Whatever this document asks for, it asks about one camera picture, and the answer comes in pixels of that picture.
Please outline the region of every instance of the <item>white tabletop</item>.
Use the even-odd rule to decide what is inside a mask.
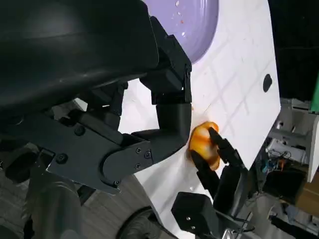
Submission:
[[[273,83],[267,93],[263,79]],[[249,169],[279,111],[279,89],[267,0],[220,0],[219,22],[206,55],[193,65],[192,129],[214,121],[238,149]],[[125,92],[120,132],[158,128],[151,93],[139,81]],[[187,146],[167,160],[136,174],[159,220],[180,239],[194,235],[179,229],[170,210],[180,191],[206,192],[185,158]],[[220,175],[221,163],[217,173]]]

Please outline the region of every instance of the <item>bolt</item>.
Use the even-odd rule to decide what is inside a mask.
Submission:
[[[75,128],[75,130],[74,130],[74,133],[75,133],[77,136],[82,136],[82,135],[84,135],[84,133],[85,133],[85,127],[83,127],[83,126],[81,126],[81,125],[77,126],[77,127]]]
[[[144,158],[149,159],[151,157],[152,157],[151,152],[146,151],[145,154],[144,154]]]
[[[68,161],[68,155],[66,155],[65,153],[62,153],[62,154],[59,154],[55,161],[58,163],[58,164],[64,164],[66,163],[66,161]]]
[[[135,165],[135,169],[136,169],[136,170],[139,170],[140,167],[141,167],[141,165],[140,165],[139,163],[137,163],[137,164]]]

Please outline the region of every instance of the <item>floor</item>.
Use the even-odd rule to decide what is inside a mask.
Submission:
[[[122,192],[110,196],[96,192],[82,207],[83,233],[88,239],[114,239],[123,222],[136,210],[149,206],[150,201],[134,176],[121,183]],[[24,221],[22,207],[27,186],[13,185],[0,172],[0,225],[14,231],[23,238]],[[170,239],[162,233],[161,239]]]

